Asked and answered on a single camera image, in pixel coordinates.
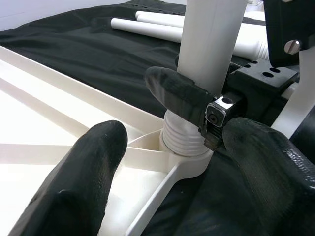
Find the black fabric surface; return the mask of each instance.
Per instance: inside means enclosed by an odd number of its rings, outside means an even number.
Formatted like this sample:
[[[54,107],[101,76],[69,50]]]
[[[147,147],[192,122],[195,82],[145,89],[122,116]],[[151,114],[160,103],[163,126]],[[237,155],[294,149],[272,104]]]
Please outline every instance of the black fabric surface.
[[[185,6],[134,0],[74,10],[0,32],[0,45],[163,117],[165,108],[145,87],[143,74],[151,66],[176,69],[180,45],[110,28],[111,18],[135,20],[137,10],[181,15]],[[174,185],[143,235],[259,235],[253,208],[238,168],[220,150],[205,173]]]

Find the screw hole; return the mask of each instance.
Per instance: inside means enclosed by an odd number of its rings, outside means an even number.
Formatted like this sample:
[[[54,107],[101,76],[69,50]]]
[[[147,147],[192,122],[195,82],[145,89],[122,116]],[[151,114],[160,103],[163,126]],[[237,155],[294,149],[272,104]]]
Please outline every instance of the screw hole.
[[[222,98],[222,102],[226,103],[226,104],[232,104],[233,101],[227,97]]]
[[[274,75],[271,74],[271,73],[269,73],[269,72],[263,72],[262,74],[263,74],[264,76],[266,76],[266,77],[269,77],[269,78],[274,77]]]
[[[269,70],[271,70],[272,72],[275,72],[275,73],[280,73],[280,71],[277,68],[270,68]]]

